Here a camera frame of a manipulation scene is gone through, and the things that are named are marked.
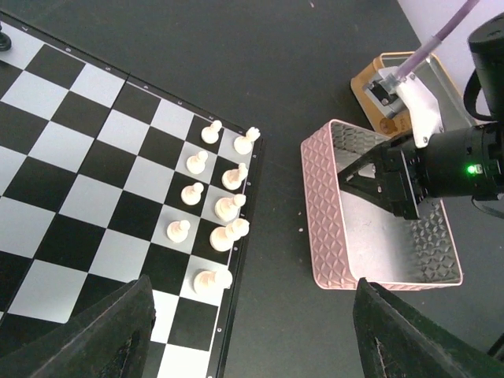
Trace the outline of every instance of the white wall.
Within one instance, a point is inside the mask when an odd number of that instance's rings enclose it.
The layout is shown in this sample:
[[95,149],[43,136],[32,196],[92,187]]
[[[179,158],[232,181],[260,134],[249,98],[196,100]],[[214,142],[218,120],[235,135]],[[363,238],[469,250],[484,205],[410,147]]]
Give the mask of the white wall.
[[[398,0],[418,39],[423,43],[434,35],[465,0]],[[504,0],[480,0],[472,12],[438,47],[435,54],[452,80],[463,91],[474,70],[467,38],[481,24],[504,12]]]

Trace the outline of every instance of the pink basket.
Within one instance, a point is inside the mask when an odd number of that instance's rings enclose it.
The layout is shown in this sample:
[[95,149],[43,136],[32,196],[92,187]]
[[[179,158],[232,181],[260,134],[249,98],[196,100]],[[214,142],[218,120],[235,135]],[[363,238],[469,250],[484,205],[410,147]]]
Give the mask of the pink basket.
[[457,286],[462,272],[442,201],[421,220],[403,220],[340,192],[337,172],[386,137],[332,120],[301,145],[313,278],[323,289]]

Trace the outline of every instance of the white chess piece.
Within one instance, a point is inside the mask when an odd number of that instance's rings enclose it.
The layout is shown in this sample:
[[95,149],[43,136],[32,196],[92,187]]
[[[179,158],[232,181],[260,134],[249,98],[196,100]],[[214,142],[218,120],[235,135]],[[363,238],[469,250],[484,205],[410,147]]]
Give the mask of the white chess piece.
[[199,151],[195,156],[187,159],[186,167],[193,175],[199,175],[205,170],[205,163],[208,160],[208,152]]
[[252,151],[252,146],[254,142],[259,139],[261,133],[258,128],[249,128],[249,131],[246,132],[245,136],[239,136],[235,139],[233,146],[235,150],[240,155],[247,155]]
[[189,185],[182,189],[180,192],[180,198],[182,202],[186,205],[193,206],[196,205],[202,199],[203,184],[195,183],[194,185]]
[[208,292],[227,289],[232,283],[233,275],[227,269],[220,269],[216,272],[204,270],[196,275],[193,288],[196,294],[204,295]]
[[222,175],[222,184],[230,191],[235,191],[242,185],[242,181],[249,174],[245,163],[239,163],[237,169],[229,169]]
[[233,247],[233,243],[249,233],[248,220],[238,218],[226,227],[217,227],[210,234],[210,245],[214,250],[225,252]]
[[203,128],[202,139],[203,142],[208,144],[214,144],[219,140],[219,131],[222,129],[222,122],[215,120],[210,126]]
[[166,235],[174,243],[182,243],[189,235],[189,228],[191,228],[189,220],[175,221],[166,228]]
[[221,198],[215,204],[215,214],[225,222],[232,221],[238,216],[239,208],[245,205],[245,201],[244,195]]

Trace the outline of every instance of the black cable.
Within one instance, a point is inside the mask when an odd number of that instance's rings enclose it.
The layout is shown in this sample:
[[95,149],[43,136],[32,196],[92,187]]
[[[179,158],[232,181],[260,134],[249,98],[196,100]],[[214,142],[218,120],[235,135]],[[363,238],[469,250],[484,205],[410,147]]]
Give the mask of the black cable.
[[490,206],[486,206],[483,203],[477,201],[474,196],[471,197],[471,202],[476,207],[479,211],[482,211],[483,213],[487,215],[492,215],[493,217],[499,218],[499,219],[504,219],[504,212],[492,209]]
[[491,116],[479,114],[476,110],[476,100],[481,91],[481,83],[476,70],[472,73],[464,91],[464,106],[467,112],[477,120],[493,121]]

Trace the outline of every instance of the black square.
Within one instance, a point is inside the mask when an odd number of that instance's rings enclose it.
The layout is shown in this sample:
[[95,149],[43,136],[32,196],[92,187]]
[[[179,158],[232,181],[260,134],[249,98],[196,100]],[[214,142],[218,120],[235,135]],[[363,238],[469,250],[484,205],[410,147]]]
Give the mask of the black square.
[[161,203],[123,191],[109,228],[150,241],[162,206]]
[[52,121],[96,138],[102,130],[109,108],[77,93],[69,92],[57,108]]
[[48,121],[0,102],[0,146],[28,154]]
[[27,157],[4,195],[43,209],[58,211],[75,178],[76,174],[66,169]]
[[158,110],[160,98],[131,84],[124,85],[113,108],[146,124],[150,124]]
[[238,168],[238,164],[233,163],[232,161],[229,161],[228,159],[224,159],[221,156],[217,156],[217,161],[215,162],[215,167],[213,168],[212,179],[210,180],[210,183],[214,187],[219,187],[220,189],[223,189],[225,191],[229,191],[229,192],[234,193],[236,195],[239,193],[243,193],[243,187],[246,184],[246,178],[242,182],[240,187],[238,189],[236,189],[235,191],[230,191],[222,184],[222,176],[224,175],[224,173],[230,169],[237,169],[237,168]]
[[6,313],[0,324],[0,358],[47,335],[60,325]]
[[218,154],[222,135],[224,134],[224,128],[219,131],[219,140],[217,140],[214,144],[208,144],[205,143],[202,139],[202,130],[207,126],[210,126],[210,122],[208,122],[207,120],[204,120],[201,117],[193,117],[186,140],[192,144],[195,144],[196,146],[200,146],[205,150],[213,152],[214,154]]
[[123,286],[124,282],[88,274],[70,317],[76,317]]
[[142,378],[158,378],[159,367],[163,359],[166,344],[156,343],[151,341],[149,343],[149,351],[147,352],[147,360],[143,367]]
[[229,251],[217,252],[210,245],[210,234],[217,227],[222,226],[203,218],[199,220],[198,230],[195,237],[195,244],[192,247],[191,254],[200,258],[205,258],[206,260],[218,262],[219,264],[227,265]]
[[179,298],[168,343],[191,349],[209,350],[217,310],[216,306]]
[[0,311],[5,312],[32,260],[0,251]]
[[0,61],[0,98],[9,90],[17,77],[22,73],[18,67]]
[[179,172],[174,172],[172,182],[170,183],[170,188],[168,189],[168,193],[166,194],[165,204],[171,207],[175,207],[176,209],[181,209],[186,213],[194,214],[198,217],[201,216],[203,205],[205,205],[208,184],[202,183],[204,188],[202,192],[202,199],[196,205],[186,205],[182,202],[182,198],[180,197],[180,193],[185,187],[194,185],[197,182],[198,181],[193,179],[192,177],[183,175]]
[[95,140],[80,167],[80,173],[122,189],[135,159],[135,155],[129,152]]
[[49,45],[44,45],[31,60],[26,71],[70,89],[85,64]]
[[87,272],[104,233],[104,228],[58,214],[35,258]]
[[149,128],[139,155],[165,167],[175,169],[182,147],[182,139],[156,128]]
[[142,274],[147,274],[154,290],[180,294],[189,255],[165,246],[150,244],[143,262]]

